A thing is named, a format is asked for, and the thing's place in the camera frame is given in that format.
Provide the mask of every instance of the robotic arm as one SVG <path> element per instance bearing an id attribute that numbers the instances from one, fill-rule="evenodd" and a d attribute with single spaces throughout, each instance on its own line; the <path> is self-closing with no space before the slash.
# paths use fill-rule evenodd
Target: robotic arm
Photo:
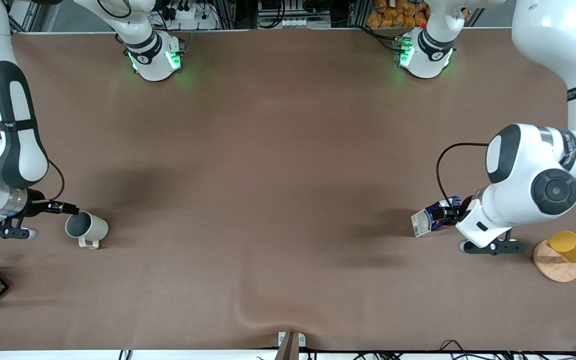
<path id="1" fill-rule="evenodd" d="M 13 54 L 9 18 L 0 2 L 0 237 L 36 237 L 36 230 L 21 227 L 24 217 L 41 212 L 77 214 L 74 205 L 46 200 L 28 188 L 47 171 L 28 82 Z M 12 219 L 17 219 L 16 226 Z"/>
<path id="2" fill-rule="evenodd" d="M 430 79 L 439 75 L 446 66 L 459 33 L 464 28 L 464 13 L 460 8 L 488 8 L 506 0 L 425 0 L 430 18 L 425 28 L 414 28 L 403 34 L 410 44 L 403 45 L 396 55 L 400 68 L 411 75 Z"/>
<path id="3" fill-rule="evenodd" d="M 148 14 L 155 0 L 75 0 L 117 32 L 128 48 L 133 69 L 149 82 L 181 71 L 184 43 L 166 31 L 155 30 Z"/>
<path id="4" fill-rule="evenodd" d="M 479 248 L 514 226 L 556 219 L 576 204 L 576 1 L 517 0 L 512 41 L 566 84 L 567 129 L 515 123 L 490 141 L 492 184 L 472 196 L 457 224 Z"/>

